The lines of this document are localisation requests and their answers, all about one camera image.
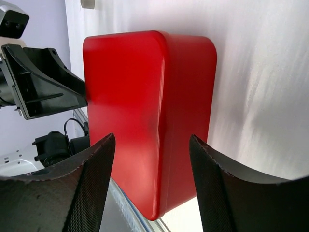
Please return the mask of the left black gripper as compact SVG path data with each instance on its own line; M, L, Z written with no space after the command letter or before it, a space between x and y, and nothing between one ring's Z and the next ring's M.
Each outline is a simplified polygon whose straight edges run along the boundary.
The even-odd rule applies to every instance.
M88 105L85 82L53 48L5 44L0 57L0 107L14 106L26 119Z

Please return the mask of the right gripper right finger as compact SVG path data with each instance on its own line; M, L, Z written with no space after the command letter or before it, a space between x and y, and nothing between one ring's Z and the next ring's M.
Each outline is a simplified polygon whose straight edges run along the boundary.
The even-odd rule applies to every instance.
M287 180L262 173L195 135L189 152L204 231L308 231L308 177Z

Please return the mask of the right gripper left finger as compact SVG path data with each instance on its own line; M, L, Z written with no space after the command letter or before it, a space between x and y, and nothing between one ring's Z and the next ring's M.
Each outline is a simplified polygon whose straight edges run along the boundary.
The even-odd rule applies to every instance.
M42 170L0 179L3 232L97 232L100 230L115 136Z

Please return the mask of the red box lid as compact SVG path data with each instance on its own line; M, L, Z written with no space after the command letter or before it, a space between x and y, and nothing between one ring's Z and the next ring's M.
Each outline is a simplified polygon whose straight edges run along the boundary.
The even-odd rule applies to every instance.
M160 118L167 44L161 32L92 36L83 44L91 142L116 140L112 179L150 220L160 212Z

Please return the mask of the red square chocolate box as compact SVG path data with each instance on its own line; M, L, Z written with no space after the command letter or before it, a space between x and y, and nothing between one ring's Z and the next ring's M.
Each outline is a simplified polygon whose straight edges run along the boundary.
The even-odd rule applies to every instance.
M157 218L196 195L189 141L192 134L208 136L217 65L215 46L206 37L168 34L166 40Z

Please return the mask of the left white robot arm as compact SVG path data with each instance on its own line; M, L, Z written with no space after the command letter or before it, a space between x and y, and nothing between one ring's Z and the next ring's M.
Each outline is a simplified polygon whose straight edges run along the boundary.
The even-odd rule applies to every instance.
M1 47L0 105L14 106L27 120L87 106L85 83L62 62L53 48L17 44ZM69 139L52 131L25 149L0 157L1 176L16 176L44 169L88 148L89 133Z

